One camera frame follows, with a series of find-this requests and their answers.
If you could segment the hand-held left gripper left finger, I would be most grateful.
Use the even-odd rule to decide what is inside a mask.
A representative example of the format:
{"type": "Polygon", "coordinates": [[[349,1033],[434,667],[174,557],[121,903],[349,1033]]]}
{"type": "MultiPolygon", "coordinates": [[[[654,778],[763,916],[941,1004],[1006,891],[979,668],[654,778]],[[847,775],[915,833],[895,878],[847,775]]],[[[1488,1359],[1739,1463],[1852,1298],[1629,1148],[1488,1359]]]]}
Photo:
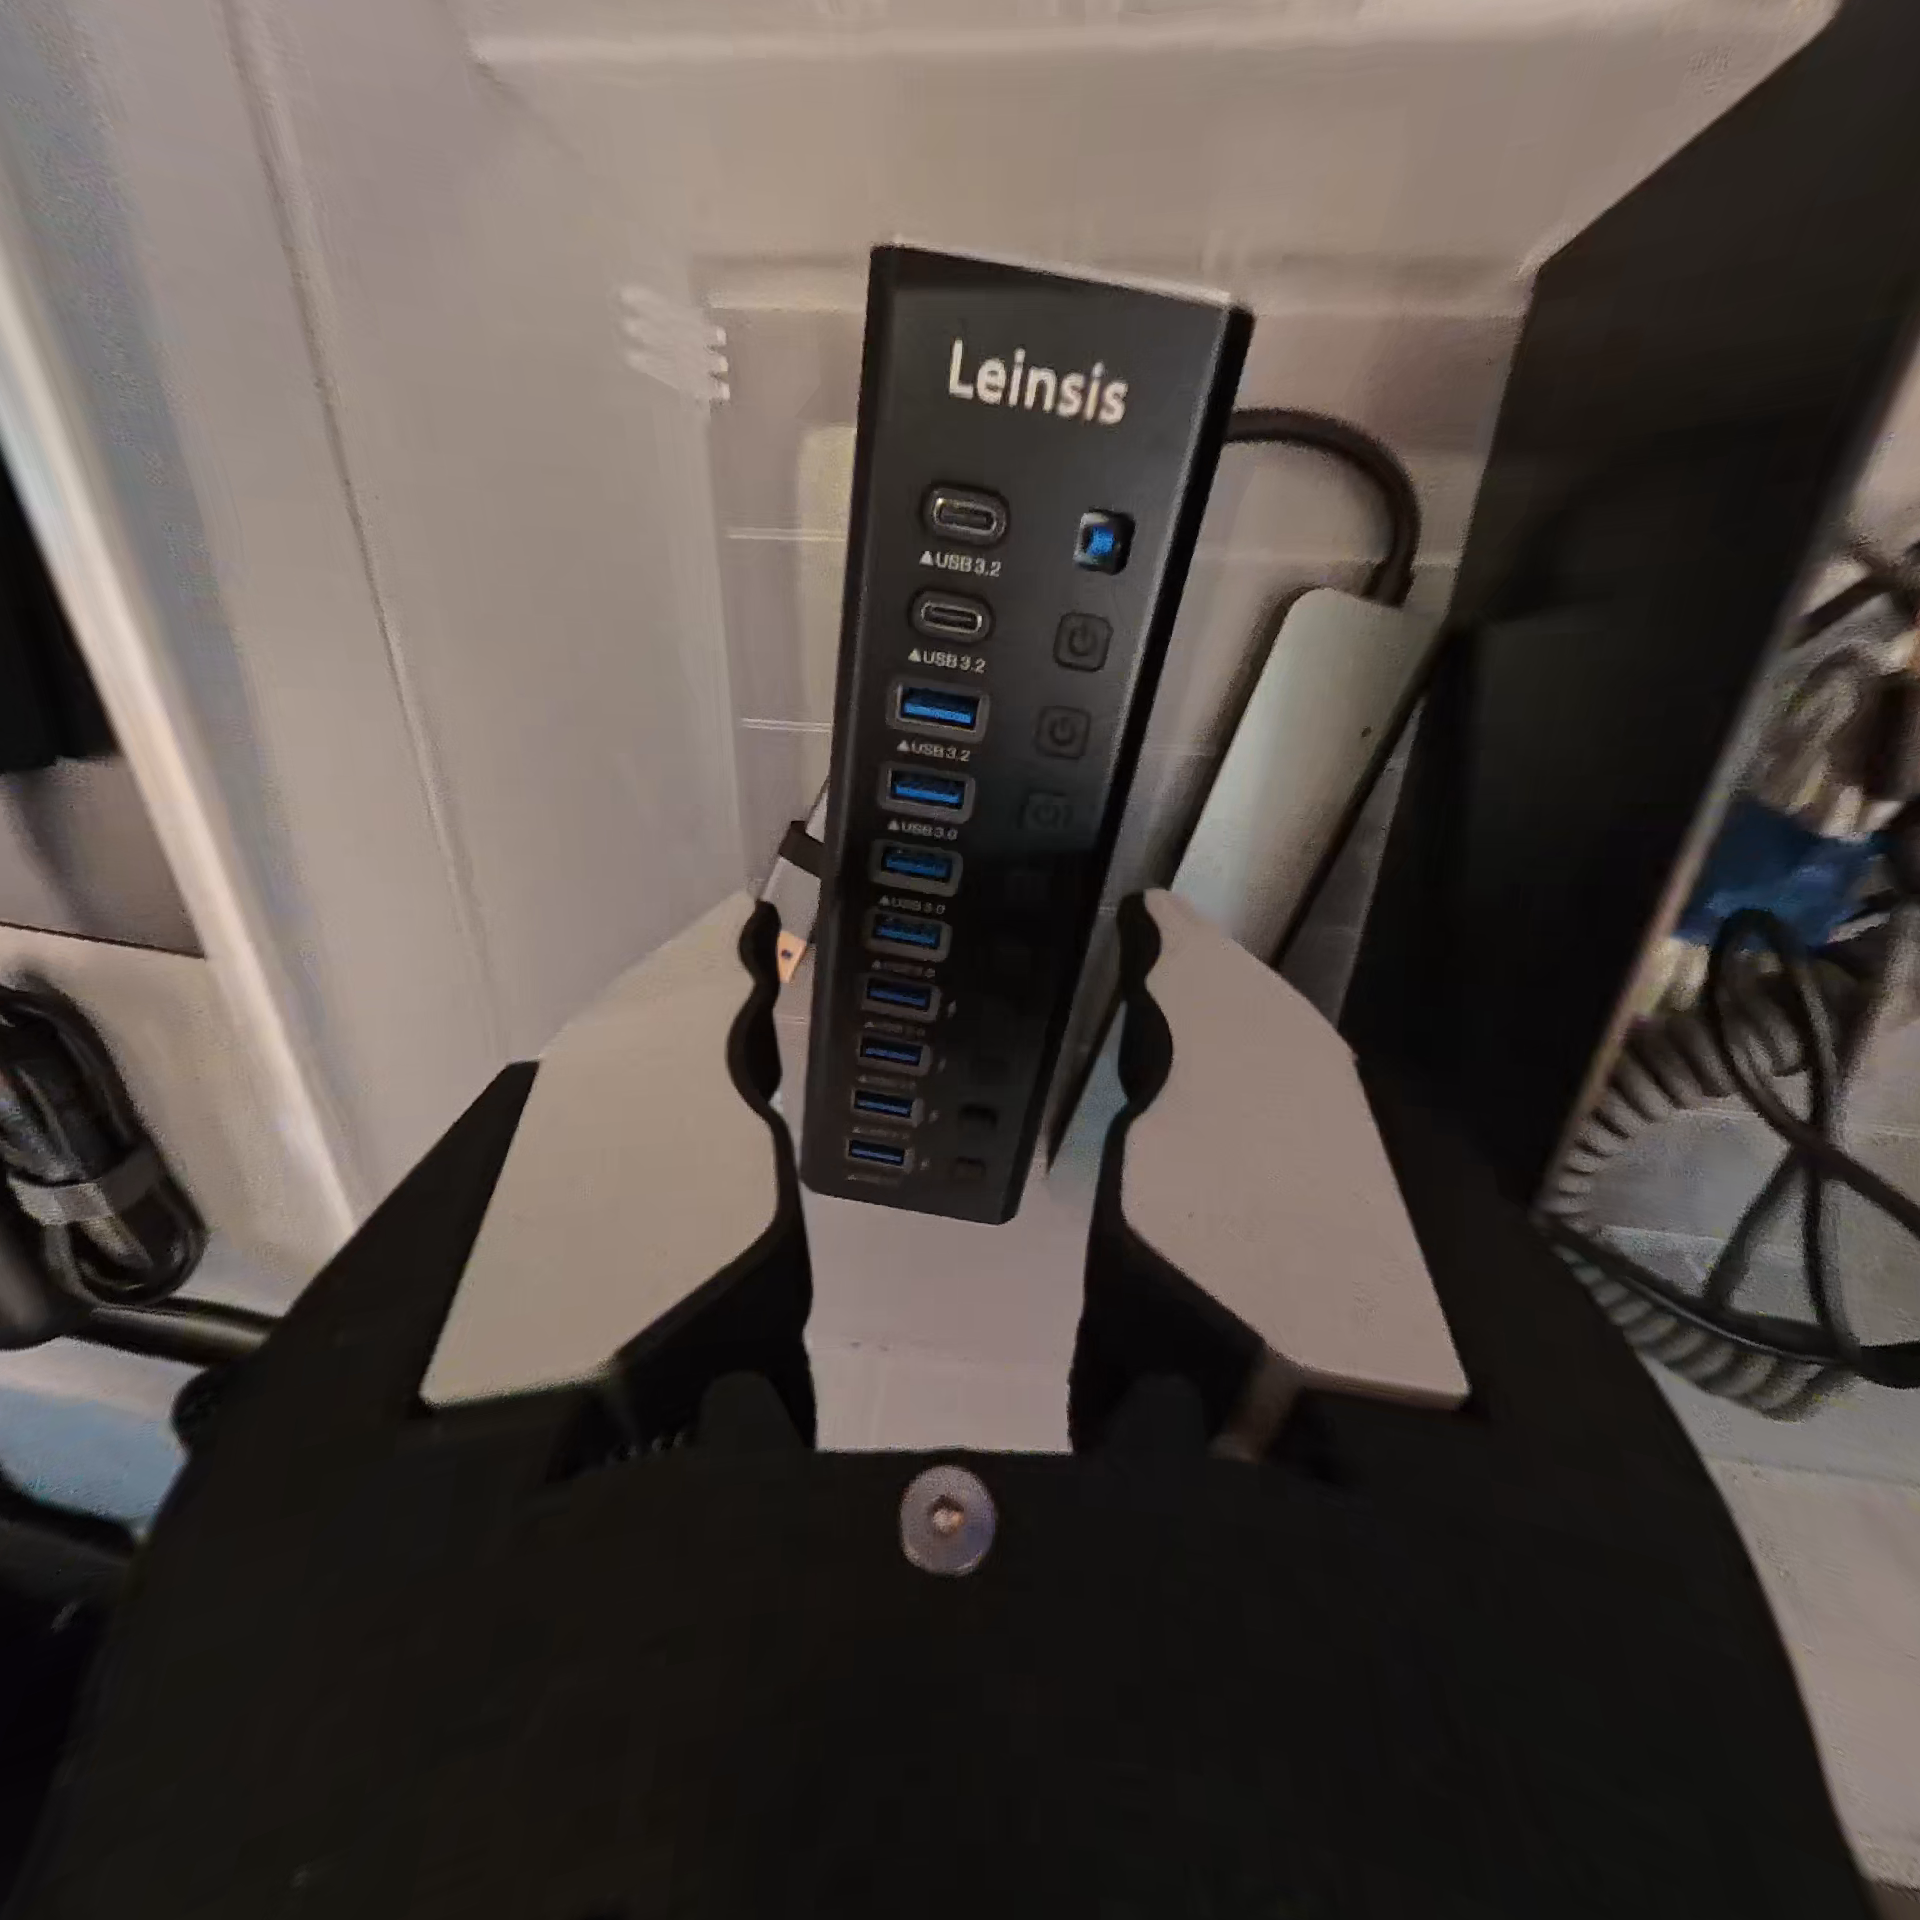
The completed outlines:
{"type": "Polygon", "coordinates": [[[434,1410],[558,1389],[635,1443],[762,1381],[813,1439],[811,1272],[774,1110],[779,919],[735,894],[543,1046],[419,1382],[434,1410]]]}

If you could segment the clear plastic bin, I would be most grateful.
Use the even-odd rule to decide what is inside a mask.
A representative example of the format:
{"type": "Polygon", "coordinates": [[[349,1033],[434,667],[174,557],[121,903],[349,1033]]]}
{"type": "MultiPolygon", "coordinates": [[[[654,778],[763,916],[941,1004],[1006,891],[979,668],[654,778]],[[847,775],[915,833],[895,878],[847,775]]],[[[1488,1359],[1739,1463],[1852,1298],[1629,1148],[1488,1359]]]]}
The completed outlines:
{"type": "MultiPolygon", "coordinates": [[[[1421,509],[1409,709],[1283,951],[1343,1007],[1536,279],[1840,5],[3,5],[3,978],[73,1003],[204,1252],[5,1335],[147,1461],[497,1071],[734,897],[832,771],[869,260],[1216,295],[1231,411],[1421,509]]],[[[1061,1455],[1115,907],[1174,878],[1361,480],[1225,447],[1011,1223],[802,1194],[830,1450],[1061,1455]]]]}

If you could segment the black bin divider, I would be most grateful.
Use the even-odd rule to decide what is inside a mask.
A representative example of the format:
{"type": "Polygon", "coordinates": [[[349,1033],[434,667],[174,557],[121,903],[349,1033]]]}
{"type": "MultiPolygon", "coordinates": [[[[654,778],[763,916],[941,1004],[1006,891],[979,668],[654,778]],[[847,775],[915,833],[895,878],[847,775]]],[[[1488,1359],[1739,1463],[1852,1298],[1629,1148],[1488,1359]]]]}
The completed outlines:
{"type": "Polygon", "coordinates": [[[1339,1028],[1538,1205],[1916,357],[1918,6],[1838,5],[1541,266],[1339,1028]]]}

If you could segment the grey USB hub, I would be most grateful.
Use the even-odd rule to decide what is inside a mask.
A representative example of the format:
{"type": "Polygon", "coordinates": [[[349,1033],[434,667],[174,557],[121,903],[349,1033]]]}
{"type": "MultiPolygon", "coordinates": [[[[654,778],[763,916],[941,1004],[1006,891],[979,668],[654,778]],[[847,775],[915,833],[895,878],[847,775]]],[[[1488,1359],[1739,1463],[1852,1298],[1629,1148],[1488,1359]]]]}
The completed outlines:
{"type": "Polygon", "coordinates": [[[1381,553],[1361,590],[1305,588],[1278,614],[1172,869],[1175,898],[1280,964],[1424,673],[1431,625],[1406,603],[1425,525],[1399,457],[1343,420],[1240,409],[1225,443],[1330,459],[1366,484],[1381,523],[1381,553]]]}

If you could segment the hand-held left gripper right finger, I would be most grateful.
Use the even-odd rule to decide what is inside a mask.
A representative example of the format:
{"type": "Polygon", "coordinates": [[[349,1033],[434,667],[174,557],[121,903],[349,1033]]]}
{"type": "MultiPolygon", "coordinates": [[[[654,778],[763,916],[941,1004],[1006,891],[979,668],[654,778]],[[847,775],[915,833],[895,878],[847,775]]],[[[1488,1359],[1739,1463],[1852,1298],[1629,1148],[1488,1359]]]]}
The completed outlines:
{"type": "Polygon", "coordinates": [[[1208,1445],[1274,1445],[1305,1395],[1471,1396],[1349,1046],[1186,901],[1119,903],[1119,1104],[1070,1354],[1070,1441],[1152,1381],[1208,1445]]]}

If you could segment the black USB hub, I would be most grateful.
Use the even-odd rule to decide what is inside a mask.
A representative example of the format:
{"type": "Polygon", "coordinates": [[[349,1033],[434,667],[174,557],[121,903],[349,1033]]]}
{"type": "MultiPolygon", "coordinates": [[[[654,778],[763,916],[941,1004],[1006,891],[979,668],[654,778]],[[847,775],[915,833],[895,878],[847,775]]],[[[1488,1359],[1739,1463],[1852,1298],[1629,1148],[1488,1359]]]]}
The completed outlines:
{"type": "Polygon", "coordinates": [[[1217,295],[872,253],[806,1188],[1015,1217],[1250,340],[1217,295]]]}

